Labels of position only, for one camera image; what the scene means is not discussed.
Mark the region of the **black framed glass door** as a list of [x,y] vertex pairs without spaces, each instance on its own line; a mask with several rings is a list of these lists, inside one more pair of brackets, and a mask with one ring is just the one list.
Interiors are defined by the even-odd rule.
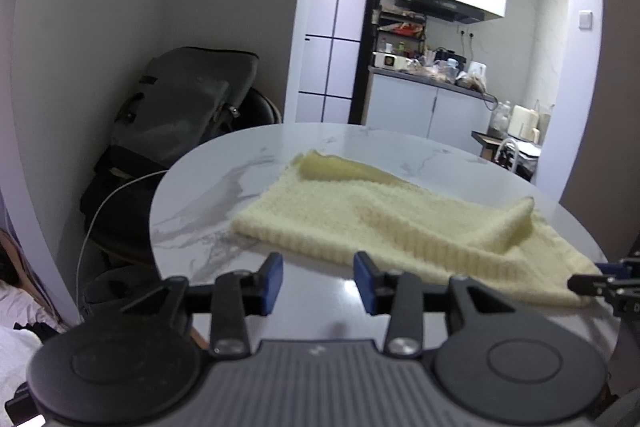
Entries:
[[358,124],[380,0],[311,0],[297,122]]

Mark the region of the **pale yellow knit towel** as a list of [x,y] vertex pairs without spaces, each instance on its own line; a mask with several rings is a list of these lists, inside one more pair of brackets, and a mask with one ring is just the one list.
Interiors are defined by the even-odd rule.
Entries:
[[316,150],[296,156],[231,228],[339,265],[364,251],[379,268],[411,272],[426,283],[467,275],[541,306],[585,306],[567,282],[600,272],[549,225],[531,197],[501,208],[476,205]]

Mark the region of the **white toaster appliance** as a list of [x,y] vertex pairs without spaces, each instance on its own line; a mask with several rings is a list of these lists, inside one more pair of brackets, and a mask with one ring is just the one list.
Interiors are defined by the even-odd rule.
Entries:
[[407,70],[410,65],[408,57],[391,53],[374,52],[374,66],[393,70]]

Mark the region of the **white wall switch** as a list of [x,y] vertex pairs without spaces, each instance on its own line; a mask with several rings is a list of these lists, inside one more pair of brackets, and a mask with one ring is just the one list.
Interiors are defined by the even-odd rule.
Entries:
[[578,13],[578,28],[580,30],[591,30],[593,25],[593,12],[581,10]]

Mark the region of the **cream air fryer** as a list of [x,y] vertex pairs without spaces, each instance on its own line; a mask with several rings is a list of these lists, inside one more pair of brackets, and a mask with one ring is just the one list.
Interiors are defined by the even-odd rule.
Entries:
[[534,142],[538,119],[539,114],[536,110],[515,105],[512,109],[508,135],[519,140]]

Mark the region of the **black range hood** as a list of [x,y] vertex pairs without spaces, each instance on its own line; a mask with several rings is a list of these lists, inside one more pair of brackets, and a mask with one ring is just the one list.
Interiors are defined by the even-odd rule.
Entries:
[[475,24],[486,20],[484,11],[454,0],[395,0],[395,5],[451,23]]

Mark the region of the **white lower kitchen cabinet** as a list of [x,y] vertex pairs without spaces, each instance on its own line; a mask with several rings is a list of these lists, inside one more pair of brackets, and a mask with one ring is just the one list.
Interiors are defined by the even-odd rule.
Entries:
[[488,129],[496,102],[487,95],[424,77],[371,67],[363,124],[478,155],[472,133]]

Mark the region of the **white metal trolley rack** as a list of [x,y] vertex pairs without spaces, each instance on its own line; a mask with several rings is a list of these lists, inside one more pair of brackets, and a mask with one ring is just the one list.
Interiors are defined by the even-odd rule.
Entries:
[[501,168],[530,182],[537,169],[540,153],[541,148],[534,143],[506,138],[498,146],[494,161]]

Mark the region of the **black chair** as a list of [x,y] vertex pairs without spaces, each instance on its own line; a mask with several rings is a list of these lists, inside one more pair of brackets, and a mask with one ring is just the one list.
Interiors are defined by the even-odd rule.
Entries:
[[238,108],[239,116],[231,123],[231,131],[281,124],[280,110],[269,98],[255,88],[250,88]]

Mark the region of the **white electric kettle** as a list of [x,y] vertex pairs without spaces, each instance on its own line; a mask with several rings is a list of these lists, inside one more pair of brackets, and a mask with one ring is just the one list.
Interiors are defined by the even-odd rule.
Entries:
[[472,61],[469,64],[468,74],[476,78],[486,79],[487,66],[484,63]]

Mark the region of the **dark grey backpack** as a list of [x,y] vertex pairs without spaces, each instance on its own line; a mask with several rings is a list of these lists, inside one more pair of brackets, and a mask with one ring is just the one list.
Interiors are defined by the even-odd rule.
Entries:
[[182,46],[152,58],[114,119],[111,143],[170,166],[239,116],[259,56]]

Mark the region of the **black spice shelf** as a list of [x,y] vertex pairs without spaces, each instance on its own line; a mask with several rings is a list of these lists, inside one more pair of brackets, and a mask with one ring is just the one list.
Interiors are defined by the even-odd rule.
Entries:
[[411,11],[379,9],[374,18],[374,49],[406,57],[417,57],[425,50],[427,19]]

